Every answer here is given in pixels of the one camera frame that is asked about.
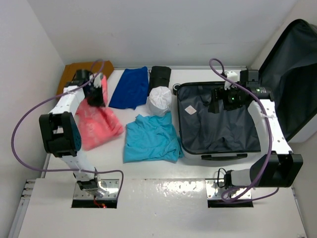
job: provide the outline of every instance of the black bag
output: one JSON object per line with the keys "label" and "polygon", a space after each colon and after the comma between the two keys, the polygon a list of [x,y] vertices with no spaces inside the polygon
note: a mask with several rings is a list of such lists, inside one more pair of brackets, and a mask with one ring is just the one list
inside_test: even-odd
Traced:
{"label": "black bag", "polygon": [[218,114],[208,112],[212,89],[223,86],[223,82],[185,83],[179,86],[177,104],[180,137],[185,152],[208,155],[260,151],[258,134],[246,106],[225,111],[221,100]]}
{"label": "black bag", "polygon": [[149,81],[148,95],[153,88],[160,86],[168,87],[171,69],[166,66],[153,66]]}

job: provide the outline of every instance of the light blue shirt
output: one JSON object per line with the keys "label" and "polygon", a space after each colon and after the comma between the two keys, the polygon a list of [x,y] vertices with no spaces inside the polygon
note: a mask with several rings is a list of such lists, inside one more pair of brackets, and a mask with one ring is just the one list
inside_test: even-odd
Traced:
{"label": "light blue shirt", "polygon": [[170,112],[163,117],[138,115],[127,124],[123,162],[168,160],[183,157]]}

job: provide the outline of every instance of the fabric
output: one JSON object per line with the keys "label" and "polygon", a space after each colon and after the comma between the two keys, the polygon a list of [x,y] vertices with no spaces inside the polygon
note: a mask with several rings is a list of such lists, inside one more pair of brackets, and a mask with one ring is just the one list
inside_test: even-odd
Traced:
{"label": "fabric", "polygon": [[[107,104],[107,81],[102,79],[104,102]],[[87,99],[79,105],[76,115],[79,117],[78,129],[84,150],[91,150],[119,136],[124,128],[113,111],[107,107],[91,107]]]}
{"label": "fabric", "polygon": [[136,109],[147,101],[148,68],[125,69],[110,100],[109,107]]}
{"label": "fabric", "polygon": [[183,157],[171,112],[163,117],[138,115],[127,124],[123,162],[168,160]]}

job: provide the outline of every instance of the label sticker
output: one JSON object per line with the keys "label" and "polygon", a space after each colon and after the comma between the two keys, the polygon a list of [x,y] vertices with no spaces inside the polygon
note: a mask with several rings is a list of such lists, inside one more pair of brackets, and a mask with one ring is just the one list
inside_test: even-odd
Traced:
{"label": "label sticker", "polygon": [[190,115],[196,112],[195,108],[193,108],[192,106],[188,106],[187,108],[185,108],[185,111]]}

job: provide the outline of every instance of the white tabletop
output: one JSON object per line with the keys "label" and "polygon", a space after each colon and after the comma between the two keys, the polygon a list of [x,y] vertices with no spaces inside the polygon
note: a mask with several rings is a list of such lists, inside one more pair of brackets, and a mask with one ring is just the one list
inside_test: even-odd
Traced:
{"label": "white tabletop", "polygon": [[[115,70],[108,82],[108,99],[110,100],[123,70]],[[175,83],[222,81],[210,69],[174,69],[171,73],[169,87],[172,89]],[[138,114],[148,116],[149,111],[146,105],[133,109],[112,109],[120,122],[125,126],[133,122]],[[172,100],[172,121],[178,133],[179,123],[177,114],[176,96]],[[176,164],[167,161],[149,161],[137,163],[123,163],[123,147],[125,133],[120,137],[98,147],[87,151],[88,160],[98,171],[120,169],[124,171],[126,178],[131,179],[201,179],[212,178],[219,167],[225,169],[240,170],[249,168],[261,157],[261,153],[250,153],[248,158],[237,161],[202,161],[180,158]],[[51,156],[49,169],[67,168],[67,165],[58,158]],[[65,177],[73,179],[71,173],[47,173],[46,178]],[[102,175],[102,178],[119,178],[120,175]]]}
{"label": "white tabletop", "polygon": [[[109,98],[122,73],[116,70],[108,79]],[[175,83],[199,81],[220,79],[208,69],[173,70],[170,88]],[[173,101],[172,118],[178,131],[176,97]],[[138,114],[149,115],[146,106],[113,111],[123,125],[134,121]],[[71,208],[76,183],[72,173],[47,173],[35,183],[19,237],[296,238],[305,233],[290,188],[255,202],[254,208],[208,208],[204,179],[215,177],[219,167],[249,168],[261,155],[227,162],[181,158],[176,164],[123,164],[124,141],[125,134],[87,152],[89,161],[99,171],[124,171],[117,209]],[[57,168],[67,166],[51,156],[49,169]],[[120,178],[120,174],[102,178]],[[252,196],[273,190],[257,188]]]}

